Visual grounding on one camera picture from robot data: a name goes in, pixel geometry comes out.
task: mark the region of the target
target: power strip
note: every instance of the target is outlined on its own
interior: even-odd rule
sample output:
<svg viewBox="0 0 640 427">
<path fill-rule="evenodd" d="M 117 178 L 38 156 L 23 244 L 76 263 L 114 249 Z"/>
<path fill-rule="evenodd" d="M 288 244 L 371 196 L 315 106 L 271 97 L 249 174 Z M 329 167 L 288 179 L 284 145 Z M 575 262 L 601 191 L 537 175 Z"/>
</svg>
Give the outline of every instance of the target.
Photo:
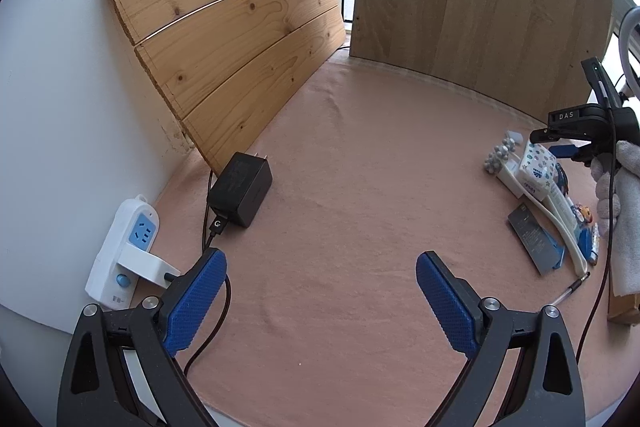
<svg viewBox="0 0 640 427">
<path fill-rule="evenodd" d="M 167 288 L 164 274 L 180 275 L 148 253 L 159 226 L 158 213 L 142 196 L 120 205 L 84 287 L 92 299 L 104 308 L 127 309 L 140 277 Z"/>
</svg>

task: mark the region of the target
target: screw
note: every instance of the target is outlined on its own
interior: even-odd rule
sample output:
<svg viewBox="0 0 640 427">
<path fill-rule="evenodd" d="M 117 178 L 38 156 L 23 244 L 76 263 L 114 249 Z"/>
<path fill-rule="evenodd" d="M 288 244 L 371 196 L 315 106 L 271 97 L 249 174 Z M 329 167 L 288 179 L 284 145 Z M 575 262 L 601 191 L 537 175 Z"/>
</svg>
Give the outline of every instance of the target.
<svg viewBox="0 0 640 427">
<path fill-rule="evenodd" d="M 93 317 L 95 314 L 97 314 L 97 312 L 98 306 L 96 306 L 95 304 L 87 304 L 87 306 L 84 307 L 84 310 L 82 310 L 82 315 Z"/>
<path fill-rule="evenodd" d="M 495 312 L 498 308 L 500 308 L 500 301 L 498 299 L 494 299 L 493 297 L 487 297 L 484 300 L 484 307 L 492 312 Z"/>
<path fill-rule="evenodd" d="M 558 315 L 560 314 L 558 308 L 556 308 L 555 306 L 546 306 L 545 313 L 552 319 L 558 317 Z"/>
<path fill-rule="evenodd" d="M 152 296 L 147 297 L 145 300 L 142 301 L 142 307 L 145 310 L 152 310 L 153 308 L 158 306 L 159 302 L 160 302 L 160 299 L 158 299 L 158 297 L 152 295 Z"/>
</svg>

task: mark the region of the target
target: black power adapter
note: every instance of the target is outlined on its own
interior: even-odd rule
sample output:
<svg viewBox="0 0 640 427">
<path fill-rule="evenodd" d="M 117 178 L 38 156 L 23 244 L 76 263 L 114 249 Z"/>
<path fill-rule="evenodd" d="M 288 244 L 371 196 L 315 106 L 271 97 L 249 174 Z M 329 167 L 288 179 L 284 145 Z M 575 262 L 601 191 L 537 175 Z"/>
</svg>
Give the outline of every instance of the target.
<svg viewBox="0 0 640 427">
<path fill-rule="evenodd" d="M 207 195 L 207 204 L 216 213 L 209 227 L 212 234 L 222 233 L 229 221 L 246 229 L 272 181 L 266 158 L 236 152 Z"/>
</svg>

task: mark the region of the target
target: cable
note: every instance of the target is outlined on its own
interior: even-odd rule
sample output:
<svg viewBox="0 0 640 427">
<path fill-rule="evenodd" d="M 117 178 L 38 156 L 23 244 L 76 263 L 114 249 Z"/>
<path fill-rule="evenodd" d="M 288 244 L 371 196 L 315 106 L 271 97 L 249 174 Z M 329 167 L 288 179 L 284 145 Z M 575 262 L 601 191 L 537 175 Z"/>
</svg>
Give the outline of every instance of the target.
<svg viewBox="0 0 640 427">
<path fill-rule="evenodd" d="M 213 171 L 209 172 L 209 181 L 207 182 L 207 196 L 209 195 L 209 191 L 211 190 L 211 181 L 213 179 Z M 213 241 L 213 238 L 216 237 L 216 231 L 215 229 L 213 229 L 213 227 L 209 227 L 210 233 L 209 233 L 209 238 L 205 240 L 205 237 L 207 235 L 207 221 L 209 220 L 209 203 L 207 203 L 207 208 L 204 211 L 204 222 L 202 224 L 202 253 L 204 254 L 205 251 L 207 250 L 207 248 L 209 248 L 211 246 L 211 241 Z M 229 280 L 229 276 L 227 275 L 225 277 L 225 305 L 222 308 L 222 313 L 220 314 L 220 318 L 218 319 L 216 326 L 213 328 L 213 330 L 211 331 L 211 333 L 209 333 L 209 336 L 205 339 L 205 341 L 200 345 L 200 347 L 198 349 L 196 349 L 195 353 L 193 353 L 193 355 L 191 355 L 191 358 L 187 361 L 187 364 L 184 366 L 184 376 L 186 377 L 187 374 L 189 373 L 189 370 L 191 368 L 191 365 L 193 364 L 193 362 L 195 362 L 195 360 L 200 356 L 200 354 L 207 348 L 207 346 L 209 346 L 209 344 L 211 343 L 211 341 L 215 338 L 215 336 L 218 334 L 218 332 L 220 331 L 220 328 L 222 327 L 222 324 L 224 323 L 225 319 L 226 319 L 226 314 L 229 311 L 229 306 L 231 305 L 231 281 Z"/>
<path fill-rule="evenodd" d="M 604 286 L 607 284 L 607 275 L 609 275 L 610 267 L 611 267 L 611 247 L 613 242 L 613 179 L 614 172 L 616 169 L 616 124 L 613 121 L 613 111 L 611 110 L 611 106 L 607 107 L 609 113 L 609 121 L 611 123 L 611 133 L 613 138 L 613 148 L 611 151 L 611 172 L 609 178 L 609 237 L 607 239 L 607 261 L 604 267 L 604 273 L 602 274 L 602 283 L 600 283 L 600 289 L 598 291 L 598 296 L 596 297 L 596 301 L 593 303 L 593 308 L 591 309 L 591 313 L 589 314 L 589 318 L 587 319 L 587 323 L 584 325 L 584 330 L 582 330 L 582 336 L 580 337 L 580 343 L 578 344 L 578 350 L 575 353 L 575 361 L 580 363 L 580 355 L 582 354 L 582 348 L 584 347 L 584 340 L 587 337 L 587 332 L 589 331 L 589 326 L 591 326 L 591 321 L 593 320 L 594 315 L 596 314 L 596 310 L 598 309 L 598 305 L 600 304 L 600 299 L 602 299 L 602 294 L 604 293 Z"/>
</svg>

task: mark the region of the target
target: gloved hand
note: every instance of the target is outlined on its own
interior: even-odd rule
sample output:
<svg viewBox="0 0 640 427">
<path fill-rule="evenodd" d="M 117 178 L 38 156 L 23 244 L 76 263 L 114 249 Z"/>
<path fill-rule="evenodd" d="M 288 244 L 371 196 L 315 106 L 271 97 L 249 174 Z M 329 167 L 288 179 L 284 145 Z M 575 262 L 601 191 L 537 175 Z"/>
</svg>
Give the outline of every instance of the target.
<svg viewBox="0 0 640 427">
<path fill-rule="evenodd" d="M 640 147 L 620 141 L 616 155 L 622 168 L 614 176 L 611 274 L 614 294 L 629 295 L 640 293 Z M 591 162 L 591 176 L 596 180 L 601 235 L 609 232 L 610 174 L 603 168 L 603 163 L 610 163 L 608 156 L 599 156 Z M 606 248 L 606 242 L 602 241 L 601 254 Z"/>
</svg>

